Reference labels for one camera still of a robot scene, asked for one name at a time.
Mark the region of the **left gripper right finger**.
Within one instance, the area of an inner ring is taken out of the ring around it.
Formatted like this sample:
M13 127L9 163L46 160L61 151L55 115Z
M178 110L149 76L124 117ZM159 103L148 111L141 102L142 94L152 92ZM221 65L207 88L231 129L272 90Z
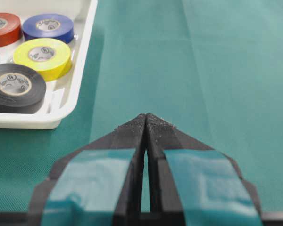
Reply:
M237 162L148 113L150 209L167 226L260 226L255 186Z

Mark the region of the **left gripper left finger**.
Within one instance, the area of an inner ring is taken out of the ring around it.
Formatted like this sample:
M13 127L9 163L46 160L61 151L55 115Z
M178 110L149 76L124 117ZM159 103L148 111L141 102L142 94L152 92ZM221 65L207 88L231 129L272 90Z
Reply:
M146 116L57 160L34 190L30 226L134 226L141 213Z

